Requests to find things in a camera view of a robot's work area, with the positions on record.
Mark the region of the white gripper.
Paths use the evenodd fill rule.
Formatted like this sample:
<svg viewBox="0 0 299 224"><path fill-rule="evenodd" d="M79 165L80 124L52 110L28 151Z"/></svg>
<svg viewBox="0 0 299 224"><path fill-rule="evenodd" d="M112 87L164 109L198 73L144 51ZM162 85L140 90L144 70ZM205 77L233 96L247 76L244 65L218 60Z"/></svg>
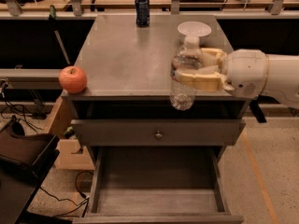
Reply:
<svg viewBox="0 0 299 224"><path fill-rule="evenodd" d="M253 99L262 92L268 59L260 50L239 49L227 55L222 49L202 48L202 54L204 68L179 68L175 71L175 80L200 91L225 89L240 98Z"/></svg>

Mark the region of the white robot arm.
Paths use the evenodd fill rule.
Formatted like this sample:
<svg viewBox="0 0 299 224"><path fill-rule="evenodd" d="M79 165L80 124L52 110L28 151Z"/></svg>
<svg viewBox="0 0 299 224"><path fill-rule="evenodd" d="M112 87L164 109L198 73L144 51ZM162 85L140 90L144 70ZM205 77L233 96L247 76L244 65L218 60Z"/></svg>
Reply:
<svg viewBox="0 0 299 224"><path fill-rule="evenodd" d="M257 49L203 49L200 69L177 67L174 80L195 90L227 91L234 97L272 97L299 108L299 56L265 54Z"/></svg>

